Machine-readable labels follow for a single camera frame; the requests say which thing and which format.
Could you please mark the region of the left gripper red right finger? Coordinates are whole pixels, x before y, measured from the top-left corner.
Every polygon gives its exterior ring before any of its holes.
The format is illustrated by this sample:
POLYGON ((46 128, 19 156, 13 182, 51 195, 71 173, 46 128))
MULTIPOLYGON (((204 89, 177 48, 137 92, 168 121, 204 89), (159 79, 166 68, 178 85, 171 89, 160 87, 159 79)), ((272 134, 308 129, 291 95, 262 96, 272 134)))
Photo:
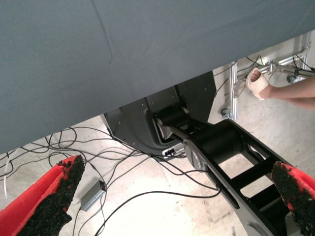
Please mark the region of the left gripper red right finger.
POLYGON ((305 172, 277 161, 271 179, 281 198, 293 215, 300 233, 315 234, 315 179, 305 172))

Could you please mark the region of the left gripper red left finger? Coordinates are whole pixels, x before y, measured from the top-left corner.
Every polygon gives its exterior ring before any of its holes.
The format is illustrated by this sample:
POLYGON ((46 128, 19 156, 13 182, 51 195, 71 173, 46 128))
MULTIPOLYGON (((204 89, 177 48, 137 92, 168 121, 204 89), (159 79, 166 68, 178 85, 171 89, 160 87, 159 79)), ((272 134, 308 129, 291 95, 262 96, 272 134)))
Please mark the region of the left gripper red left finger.
POLYGON ((81 155, 61 160, 0 212, 2 236, 57 236, 85 170, 81 155))

